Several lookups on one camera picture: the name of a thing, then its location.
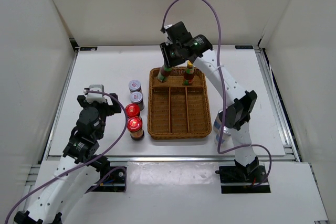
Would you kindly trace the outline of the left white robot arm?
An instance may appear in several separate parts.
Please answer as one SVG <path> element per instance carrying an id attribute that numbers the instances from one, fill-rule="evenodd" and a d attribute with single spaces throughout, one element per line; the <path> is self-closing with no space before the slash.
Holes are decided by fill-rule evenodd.
<path id="1" fill-rule="evenodd" d="M 118 96 L 87 88 L 77 101 L 82 110 L 53 177 L 24 196 L 40 193 L 27 210 L 16 213 L 14 223 L 64 223 L 84 194 L 109 182 L 113 173 L 127 172 L 111 166 L 104 153 L 96 154 L 107 117 L 125 111 Z"/>

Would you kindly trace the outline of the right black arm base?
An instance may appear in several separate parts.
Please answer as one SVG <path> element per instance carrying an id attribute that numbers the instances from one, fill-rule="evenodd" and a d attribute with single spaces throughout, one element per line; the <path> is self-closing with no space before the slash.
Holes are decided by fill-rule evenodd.
<path id="1" fill-rule="evenodd" d="M 271 193 L 266 169 L 260 165 L 248 177 L 236 166 L 220 166 L 219 176 L 222 194 L 267 194 Z"/>

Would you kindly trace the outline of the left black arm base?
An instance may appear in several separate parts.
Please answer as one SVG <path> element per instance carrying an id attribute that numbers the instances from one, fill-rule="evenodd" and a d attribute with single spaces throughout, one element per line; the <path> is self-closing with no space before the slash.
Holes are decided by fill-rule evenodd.
<path id="1" fill-rule="evenodd" d="M 101 193 L 124 193 L 127 190 L 127 167 L 111 166 L 87 191 Z"/>

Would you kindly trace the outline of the yellow-cap sauce bottle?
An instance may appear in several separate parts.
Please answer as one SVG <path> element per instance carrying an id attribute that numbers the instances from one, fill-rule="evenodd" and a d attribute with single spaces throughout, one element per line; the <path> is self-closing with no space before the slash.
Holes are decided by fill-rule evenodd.
<path id="1" fill-rule="evenodd" d="M 170 75 L 171 71 L 172 71 L 172 68 L 169 68 L 169 67 L 163 65 L 159 70 L 159 73 L 157 75 L 157 79 L 160 82 L 165 82 L 166 79 L 168 78 L 168 76 Z"/>
<path id="2" fill-rule="evenodd" d="M 195 75 L 195 68 L 194 65 L 188 61 L 187 62 L 187 66 L 185 68 L 185 72 L 184 72 L 184 79 L 183 79 L 183 85 L 185 86 L 190 86 L 193 84 L 193 79 L 194 79 L 194 75 Z"/>

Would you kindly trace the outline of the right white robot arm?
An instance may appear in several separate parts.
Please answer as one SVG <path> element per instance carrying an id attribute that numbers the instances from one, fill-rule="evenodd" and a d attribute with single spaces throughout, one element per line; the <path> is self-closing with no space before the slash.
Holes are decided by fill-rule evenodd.
<path id="1" fill-rule="evenodd" d="M 189 60 L 211 82 L 225 101 L 225 127 L 235 147 L 236 177 L 247 182 L 255 175 L 259 160 L 251 145 L 250 113 L 257 100 L 255 91 L 247 91 L 224 66 L 216 64 L 213 45 L 203 36 L 193 37 L 183 22 L 162 27 L 166 41 L 160 44 L 164 63 L 172 68 Z"/>

